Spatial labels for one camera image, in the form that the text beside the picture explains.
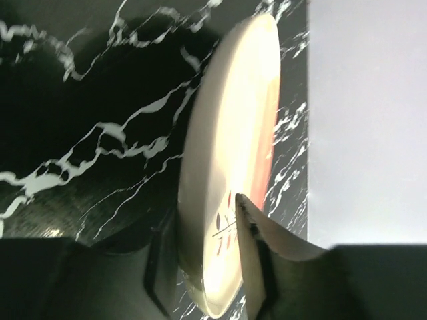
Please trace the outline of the pink and cream plate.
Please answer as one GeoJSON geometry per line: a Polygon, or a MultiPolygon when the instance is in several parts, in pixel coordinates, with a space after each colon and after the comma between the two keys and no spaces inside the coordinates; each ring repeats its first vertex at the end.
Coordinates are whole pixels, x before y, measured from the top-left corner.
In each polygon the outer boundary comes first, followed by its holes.
{"type": "Polygon", "coordinates": [[[280,44],[272,15],[244,19],[219,42],[202,77],[185,139],[177,252],[187,292],[220,318],[241,283],[235,196],[262,209],[280,100],[280,44]]]}

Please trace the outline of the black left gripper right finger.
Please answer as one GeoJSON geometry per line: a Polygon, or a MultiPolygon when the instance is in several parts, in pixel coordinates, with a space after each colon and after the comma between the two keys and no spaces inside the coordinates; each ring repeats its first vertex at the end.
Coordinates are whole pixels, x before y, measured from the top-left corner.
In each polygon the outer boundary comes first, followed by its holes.
{"type": "Polygon", "coordinates": [[[425,319],[426,247],[323,249],[236,195],[249,319],[425,319]]]}

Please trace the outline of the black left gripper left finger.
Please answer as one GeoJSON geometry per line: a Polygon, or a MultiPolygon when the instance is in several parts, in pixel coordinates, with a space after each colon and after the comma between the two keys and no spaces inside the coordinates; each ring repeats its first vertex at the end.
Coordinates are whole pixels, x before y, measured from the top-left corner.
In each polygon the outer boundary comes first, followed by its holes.
{"type": "Polygon", "coordinates": [[[170,319],[172,229],[147,243],[87,247],[68,238],[1,241],[2,319],[170,319]]]}

